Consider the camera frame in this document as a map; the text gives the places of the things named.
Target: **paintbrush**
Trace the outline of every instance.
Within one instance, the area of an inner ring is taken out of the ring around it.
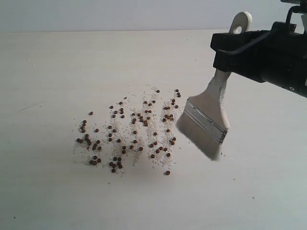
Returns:
[[[246,32],[252,22],[248,12],[238,13],[230,26],[229,33]],[[222,143],[230,128],[223,100],[226,84],[231,72],[218,69],[209,82],[207,89],[197,96],[189,97],[176,126],[209,159],[218,160]]]

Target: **white wall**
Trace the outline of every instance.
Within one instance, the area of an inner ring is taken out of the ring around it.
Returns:
[[[279,0],[0,0],[0,32],[228,28],[239,11],[253,27],[284,21]]]

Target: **table surface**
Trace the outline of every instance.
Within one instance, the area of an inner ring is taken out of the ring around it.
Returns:
[[[305,229],[305,98],[232,74],[218,162],[160,122],[174,89],[177,119],[187,97],[206,88],[216,32],[0,34],[0,229]],[[132,127],[130,114],[153,99],[150,126]],[[112,120],[109,106],[120,101],[126,117]],[[101,151],[76,143],[84,119]],[[106,141],[110,124],[121,143]],[[177,138],[169,159],[149,158],[154,130],[159,145]],[[111,173],[110,157],[135,138],[144,150],[129,150]],[[102,163],[88,165],[94,155]]]

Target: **brush bristles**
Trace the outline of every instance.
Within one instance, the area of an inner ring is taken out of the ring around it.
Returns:
[[[195,123],[186,113],[183,113],[176,123],[178,130],[212,161],[217,161],[222,145]]]

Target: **white table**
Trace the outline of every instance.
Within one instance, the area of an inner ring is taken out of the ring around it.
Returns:
[[[143,127],[143,154],[135,166],[125,156],[124,173],[87,165],[92,151],[75,142],[84,119],[106,140],[108,107],[119,101],[121,137],[131,140],[129,108],[140,109],[153,87],[157,112],[175,88],[182,108],[214,74],[216,32],[0,34],[0,229],[306,229],[307,100],[276,86],[230,77],[219,162],[175,127],[165,167],[148,159]],[[103,145],[104,164],[111,151]]]

